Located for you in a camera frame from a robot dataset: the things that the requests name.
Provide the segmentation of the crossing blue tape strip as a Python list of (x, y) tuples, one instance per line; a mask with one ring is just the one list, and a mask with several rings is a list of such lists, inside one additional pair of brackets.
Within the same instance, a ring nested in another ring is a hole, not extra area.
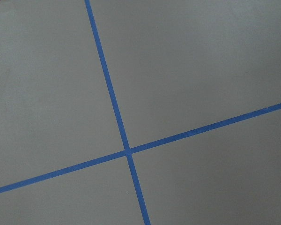
[[(258, 116), (261, 116), (263, 114), (271, 113), (271, 112), (274, 112), (274, 111), (277, 111), (277, 110), (280, 110), (280, 109), (281, 109), (281, 103), (276, 104), (276, 105), (272, 105), (272, 106), (269, 106), (269, 107), (266, 107), (266, 108), (263, 108), (263, 109), (259, 109), (259, 110), (253, 111), (253, 112), (245, 113), (245, 114), (242, 114), (242, 115), (230, 118), (230, 119), (222, 120), (222, 121), (210, 124), (210, 125), (206, 125), (206, 126), (203, 126), (203, 127), (193, 129), (193, 130), (182, 132), (180, 134), (172, 135), (172, 136), (169, 136), (169, 137), (166, 137), (166, 138), (163, 138), (163, 139), (159, 139), (159, 140), (156, 140), (156, 141), (153, 141), (153, 142), (149, 142), (149, 143), (146, 143), (146, 144), (142, 144), (142, 145), (133, 147), (132, 153), (137, 153), (137, 152), (148, 150), (148, 149), (151, 149), (151, 148), (154, 148), (154, 147), (165, 145), (165, 144), (168, 144), (168, 143), (171, 143), (171, 142), (174, 142), (174, 141), (178, 141), (178, 140), (188, 138), (188, 137), (191, 137), (191, 136), (195, 136), (195, 135), (207, 132), (207, 131), (211, 131), (211, 130), (218, 129), (218, 128), (221, 128), (221, 127), (224, 127), (224, 126), (228, 126), (228, 125), (231, 125), (231, 124), (243, 121), (243, 120), (248, 120), (248, 119), (251, 119), (251, 118), (254, 118), (254, 117), (258, 117)], [(28, 186), (28, 185), (31, 185), (31, 184), (34, 184), (34, 183), (38, 183), (38, 182), (41, 182), (41, 181), (44, 181), (44, 180), (52, 179), (52, 178), (55, 178), (55, 177), (58, 177), (58, 176), (61, 176), (61, 175), (64, 175), (64, 174), (68, 174), (68, 173), (72, 173), (72, 172), (75, 172), (75, 171), (78, 171), (78, 170), (82, 170), (82, 169), (85, 169), (85, 168), (88, 168), (88, 167), (91, 167), (91, 166), (94, 166), (94, 165), (105, 163), (105, 162), (108, 162), (108, 161), (111, 161), (111, 160), (114, 160), (114, 159), (117, 159), (117, 158), (121, 158), (121, 157), (124, 157), (124, 156), (125, 156), (125, 152), (119, 151), (119, 152), (116, 152), (116, 153), (113, 153), (113, 154), (109, 154), (109, 155), (106, 155), (106, 156), (103, 156), (103, 157), (99, 157), (99, 158), (96, 158), (96, 159), (92, 159), (90, 161), (83, 162), (83, 163), (80, 163), (80, 164), (76, 164), (76, 165), (73, 165), (73, 166), (62, 168), (60, 170), (56, 170), (56, 171), (49, 172), (49, 173), (46, 173), (46, 174), (42, 174), (42, 175), (39, 175), (39, 176), (36, 176), (36, 177), (33, 177), (33, 178), (29, 178), (29, 179), (22, 180), (22, 181), (19, 181), (19, 182), (16, 182), (16, 183), (12, 183), (12, 184), (9, 184), (9, 185), (6, 185), (6, 186), (2, 186), (2, 187), (0, 187), (0, 194), (4, 193), (4, 192), (7, 192), (7, 191), (14, 190), (14, 189), (22, 188), (22, 187), (25, 187), (25, 186)]]

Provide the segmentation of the long blue tape strip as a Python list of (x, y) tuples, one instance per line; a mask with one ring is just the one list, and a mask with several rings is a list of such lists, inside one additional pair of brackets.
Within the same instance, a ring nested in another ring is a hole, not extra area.
[(97, 48), (98, 56), (99, 56), (99, 59), (100, 59), (101, 67), (102, 67), (102, 70), (103, 70), (105, 82), (106, 82), (106, 85), (107, 85), (108, 93), (109, 93), (109, 96), (110, 96), (110, 99), (111, 99), (112, 108), (113, 108), (113, 111), (114, 111), (114, 114), (115, 114), (115, 118), (116, 118), (118, 129), (119, 129), (119, 133), (120, 133), (120, 136), (121, 136), (121, 141), (122, 141), (122, 144), (123, 144), (123, 147), (124, 147), (125, 156), (126, 156), (127, 163), (128, 163), (129, 170), (130, 170), (130, 174), (131, 174), (131, 177), (132, 177), (132, 180), (133, 180), (133, 185), (134, 185), (134, 189), (135, 189), (136, 196), (137, 196), (137, 199), (138, 199), (141, 215), (142, 215), (144, 224), (150, 225), (151, 222), (150, 222), (149, 214), (148, 214), (147, 207), (146, 207), (146, 204), (145, 204), (145, 200), (144, 200), (144, 197), (143, 197), (141, 185), (140, 185), (140, 182), (139, 182), (139, 178), (138, 178), (138, 174), (137, 174), (136, 167), (135, 167), (135, 164), (134, 164), (131, 148), (130, 148), (129, 141), (128, 141), (128, 138), (127, 138), (127, 134), (126, 134), (126, 131), (125, 131), (125, 126), (124, 126), (124, 123), (123, 123), (123, 120), (122, 120), (122, 117), (121, 117), (121, 113), (120, 113), (120, 109), (119, 109), (119, 106), (118, 106), (117, 98), (116, 98), (114, 88), (113, 88), (113, 85), (112, 85), (112, 80), (111, 80), (111, 77), (110, 77), (110, 73), (109, 73), (109, 70), (108, 70), (108, 66), (107, 66), (104, 51), (103, 51), (103, 47), (102, 47), (101, 40), (100, 40), (100, 37), (99, 37), (99, 33), (98, 33), (98, 30), (97, 30), (96, 21), (95, 21), (95, 17), (94, 17), (94, 14), (93, 14), (92, 6), (91, 6), (91, 3), (90, 3), (89, 0), (85, 1), (85, 5), (86, 5), (88, 17), (89, 17), (89, 22), (90, 22), (90, 25), (91, 25), (91, 28), (92, 28), (93, 37), (94, 37), (94, 41), (95, 41), (95, 44), (96, 44), (96, 48)]

